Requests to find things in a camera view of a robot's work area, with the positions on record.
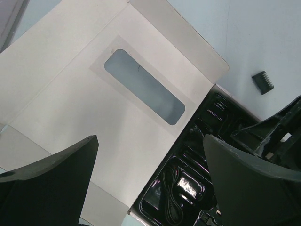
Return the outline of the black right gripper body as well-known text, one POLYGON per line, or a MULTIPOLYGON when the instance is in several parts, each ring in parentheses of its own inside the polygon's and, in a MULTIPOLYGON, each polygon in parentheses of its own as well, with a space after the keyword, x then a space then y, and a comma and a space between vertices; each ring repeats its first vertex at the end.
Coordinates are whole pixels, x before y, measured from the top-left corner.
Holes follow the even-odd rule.
POLYGON ((253 126, 234 131, 231 137, 247 151, 270 162, 283 162, 301 148, 301 97, 253 126))

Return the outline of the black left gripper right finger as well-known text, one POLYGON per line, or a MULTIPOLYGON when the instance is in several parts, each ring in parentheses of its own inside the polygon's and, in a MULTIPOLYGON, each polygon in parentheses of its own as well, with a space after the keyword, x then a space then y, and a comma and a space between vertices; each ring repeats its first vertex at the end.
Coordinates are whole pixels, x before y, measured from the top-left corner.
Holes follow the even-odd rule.
POLYGON ((243 152, 213 135, 203 147, 226 226, 299 226, 301 173, 243 152))

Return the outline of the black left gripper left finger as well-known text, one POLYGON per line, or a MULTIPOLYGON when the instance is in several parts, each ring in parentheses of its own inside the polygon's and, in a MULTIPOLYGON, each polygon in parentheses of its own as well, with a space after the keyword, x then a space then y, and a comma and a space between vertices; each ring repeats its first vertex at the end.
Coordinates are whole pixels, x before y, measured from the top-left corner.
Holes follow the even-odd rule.
POLYGON ((96 135, 0 175, 2 226, 78 226, 98 152, 96 135))

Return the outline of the black clipper guard comb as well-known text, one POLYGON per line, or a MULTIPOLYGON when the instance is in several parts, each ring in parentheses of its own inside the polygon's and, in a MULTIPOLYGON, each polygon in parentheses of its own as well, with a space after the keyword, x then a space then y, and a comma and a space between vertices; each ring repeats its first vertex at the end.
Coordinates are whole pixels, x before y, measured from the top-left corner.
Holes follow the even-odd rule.
POLYGON ((261 95, 264 95, 274 89, 274 85, 265 71, 261 71, 256 75, 253 75, 252 81, 261 95))

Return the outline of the white box with black tray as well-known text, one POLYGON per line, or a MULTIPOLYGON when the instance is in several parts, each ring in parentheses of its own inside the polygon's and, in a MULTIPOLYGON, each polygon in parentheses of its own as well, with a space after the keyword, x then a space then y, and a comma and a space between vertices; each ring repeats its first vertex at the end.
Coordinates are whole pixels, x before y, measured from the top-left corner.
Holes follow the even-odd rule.
POLYGON ((165 0, 63 0, 0 55, 0 167, 90 135, 81 217, 144 226, 131 210, 226 61, 165 0))

